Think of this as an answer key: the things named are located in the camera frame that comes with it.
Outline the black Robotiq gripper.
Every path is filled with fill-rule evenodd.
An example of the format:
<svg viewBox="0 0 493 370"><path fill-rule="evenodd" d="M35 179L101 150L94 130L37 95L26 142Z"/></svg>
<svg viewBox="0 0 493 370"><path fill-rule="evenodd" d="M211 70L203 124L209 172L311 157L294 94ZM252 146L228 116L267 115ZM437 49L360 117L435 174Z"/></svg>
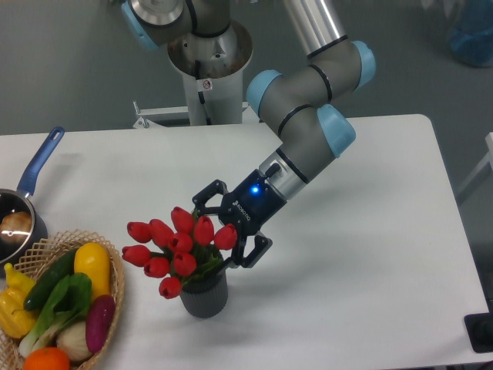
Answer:
<svg viewBox="0 0 493 370"><path fill-rule="evenodd" d="M208 207L207 202L216 195L223 196L220 205ZM214 180L193 196L192 202L197 217L218 216L223 225L232 224L240 235L231 255L220 265L220 272L252 268L265 255L273 241L258 231L287 204L260 170L254 170L232 191L222 180ZM249 238L253 239L253 249L245 254Z"/></svg>

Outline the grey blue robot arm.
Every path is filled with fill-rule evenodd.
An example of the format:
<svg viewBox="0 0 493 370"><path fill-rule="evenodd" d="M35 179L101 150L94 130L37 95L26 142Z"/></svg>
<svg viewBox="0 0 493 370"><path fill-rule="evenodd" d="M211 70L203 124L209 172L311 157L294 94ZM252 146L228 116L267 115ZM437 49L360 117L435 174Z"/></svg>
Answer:
<svg viewBox="0 0 493 370"><path fill-rule="evenodd" d="M243 105L280 138L240 185L228 191L214 181L193 198L200 216L215 215L237 233L231 255L215 272L252 267L271 245L261 227L352 144L356 133L332 106L374 76L373 52L347 37L329 1L286 1L284 7L308 64L284 76L259 73L248 86L243 70L253 44L230 16L227 1L124 1L122 13L140 44L167 47L183 78L189 122L240 123Z"/></svg>

